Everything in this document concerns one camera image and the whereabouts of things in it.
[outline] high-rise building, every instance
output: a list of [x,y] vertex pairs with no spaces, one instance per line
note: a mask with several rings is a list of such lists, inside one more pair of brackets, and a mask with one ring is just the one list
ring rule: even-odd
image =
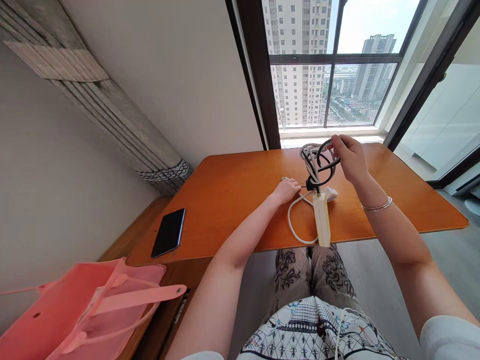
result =
[[[331,1],[262,0],[262,5],[271,55],[327,53]],[[278,125],[322,125],[325,65],[273,65],[270,69]]]
[[[370,36],[363,43],[362,54],[391,53],[397,41],[394,36],[393,34]],[[363,102],[379,100],[387,91],[394,69],[394,64],[359,65],[351,97]]]
[[347,94],[349,96],[352,93],[354,83],[355,83],[355,76],[334,77],[333,89],[337,90],[340,95]]

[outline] woman's left hand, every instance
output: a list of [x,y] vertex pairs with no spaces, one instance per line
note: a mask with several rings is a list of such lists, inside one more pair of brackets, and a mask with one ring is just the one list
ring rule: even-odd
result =
[[292,200],[301,189],[302,187],[294,178],[285,178],[276,186],[270,196],[283,205]]

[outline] sky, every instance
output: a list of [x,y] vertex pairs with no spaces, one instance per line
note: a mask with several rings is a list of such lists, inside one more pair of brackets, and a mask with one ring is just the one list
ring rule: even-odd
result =
[[[333,48],[333,33],[339,0],[333,0],[330,15],[329,54]],[[394,34],[393,53],[398,53],[409,29],[419,0],[348,0],[343,9],[339,54],[359,54],[364,41],[371,35]]]

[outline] wooden floor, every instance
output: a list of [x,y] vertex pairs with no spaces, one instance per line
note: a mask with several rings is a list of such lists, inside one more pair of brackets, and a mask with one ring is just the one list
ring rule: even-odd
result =
[[[423,234],[440,270],[470,311],[480,320],[480,217],[461,199],[439,192],[470,221],[462,230]],[[376,239],[338,245],[358,300],[401,356],[424,359],[392,266]],[[273,288],[275,252],[256,253],[248,261],[240,290],[229,359],[235,359],[265,315]]]

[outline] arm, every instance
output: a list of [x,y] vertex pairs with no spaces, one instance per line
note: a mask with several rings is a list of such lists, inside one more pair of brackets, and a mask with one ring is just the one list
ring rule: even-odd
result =
[[166,360],[206,350],[227,358],[247,260],[280,205],[300,189],[295,179],[283,180],[223,243],[201,279]]
[[[335,154],[341,157],[345,177],[355,187],[362,205],[385,205],[387,194],[369,174],[362,145],[345,135],[331,140]],[[419,232],[395,203],[365,214],[391,262],[418,337],[425,322],[436,315],[451,315],[480,326],[435,264]]]

